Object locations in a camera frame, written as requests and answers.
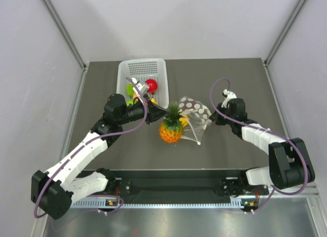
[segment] enclosure wall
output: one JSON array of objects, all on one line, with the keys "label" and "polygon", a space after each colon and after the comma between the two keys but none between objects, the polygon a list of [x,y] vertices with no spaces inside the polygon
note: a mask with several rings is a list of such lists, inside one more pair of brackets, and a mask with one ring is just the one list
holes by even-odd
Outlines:
[{"label": "enclosure wall", "polygon": [[82,70],[41,0],[0,4],[0,236],[29,236],[31,177],[59,159]]},{"label": "enclosure wall", "polygon": [[84,62],[265,59],[298,0],[51,0]]},{"label": "enclosure wall", "polygon": [[327,0],[308,0],[270,69],[292,136],[306,141],[327,207]]}]

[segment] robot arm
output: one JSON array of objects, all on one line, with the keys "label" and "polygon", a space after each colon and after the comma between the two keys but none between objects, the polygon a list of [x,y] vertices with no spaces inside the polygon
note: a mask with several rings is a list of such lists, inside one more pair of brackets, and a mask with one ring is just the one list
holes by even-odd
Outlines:
[{"label": "robot arm", "polygon": [[[250,125],[250,127],[230,121],[217,112],[213,113],[210,119],[216,125],[229,125],[233,134],[254,144],[269,157],[268,167],[247,170],[247,184],[275,185],[279,189],[303,184],[304,169],[299,156],[290,144],[285,139],[272,134],[269,129],[263,128],[256,121],[249,120],[244,100],[237,98],[235,93],[226,89],[223,91],[223,96],[225,101],[218,104],[217,109],[229,118]],[[305,143],[300,138],[291,139],[291,141],[305,159],[309,174],[308,183],[314,181],[315,173]]]},{"label": "robot arm", "polygon": [[[149,88],[146,83],[137,82],[135,79],[132,81],[141,93]],[[167,114],[165,109],[152,103],[147,94],[144,95],[144,98],[148,107],[147,124]],[[99,169],[87,177],[76,177],[93,159],[107,150],[120,135],[102,138],[99,136],[122,132],[123,124],[142,119],[144,117],[143,105],[143,102],[139,101],[127,107],[125,98],[121,94],[111,95],[104,106],[102,117],[82,142],[55,166],[46,172],[37,171],[32,176],[31,200],[36,203],[41,190],[53,177],[41,198],[39,207],[53,219],[58,219],[68,211],[71,204],[88,195],[103,191],[111,179],[108,170]]]}]

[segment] gray floor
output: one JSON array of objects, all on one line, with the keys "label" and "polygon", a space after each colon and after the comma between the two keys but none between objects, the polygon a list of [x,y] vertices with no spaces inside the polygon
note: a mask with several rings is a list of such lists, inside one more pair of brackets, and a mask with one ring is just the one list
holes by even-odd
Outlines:
[{"label": "gray floor", "polygon": [[[73,130],[72,150],[101,117],[106,99],[116,90],[119,62],[91,62]],[[229,77],[231,90],[246,103],[248,117],[262,126],[283,132],[277,107],[261,59],[166,60],[169,98],[189,96],[212,109],[209,89],[220,77]],[[215,101],[222,102],[217,86]],[[137,122],[124,126],[124,130]],[[160,122],[143,125],[121,136],[88,169],[235,169],[268,165],[262,151],[234,136],[229,127],[207,128],[202,145],[182,140],[166,144],[158,134]]]},{"label": "gray floor", "polygon": [[48,221],[44,237],[318,236],[306,199],[273,199],[254,215],[228,209],[122,209],[109,216],[88,212],[66,225],[84,211],[69,210],[54,228]]}]

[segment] white polka dot fabric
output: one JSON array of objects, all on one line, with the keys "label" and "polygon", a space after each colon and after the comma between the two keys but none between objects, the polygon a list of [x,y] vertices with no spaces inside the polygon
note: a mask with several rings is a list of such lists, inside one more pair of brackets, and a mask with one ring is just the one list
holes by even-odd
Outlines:
[{"label": "white polka dot fabric", "polygon": [[189,97],[182,97],[178,102],[181,115],[187,117],[189,125],[184,128],[182,138],[196,141],[201,144],[201,138],[207,125],[211,124],[210,110],[201,102]]}]

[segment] basket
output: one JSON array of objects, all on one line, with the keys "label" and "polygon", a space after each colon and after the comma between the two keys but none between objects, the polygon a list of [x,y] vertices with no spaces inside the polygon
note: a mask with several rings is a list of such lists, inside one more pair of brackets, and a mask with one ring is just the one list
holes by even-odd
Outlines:
[{"label": "basket", "polygon": [[138,81],[154,79],[158,83],[158,89],[150,98],[154,98],[159,106],[168,108],[169,93],[166,62],[160,58],[136,59],[123,61],[118,67],[118,79],[116,92],[122,94],[125,100],[131,99],[126,93],[126,87],[129,84],[126,77],[136,78]]}]

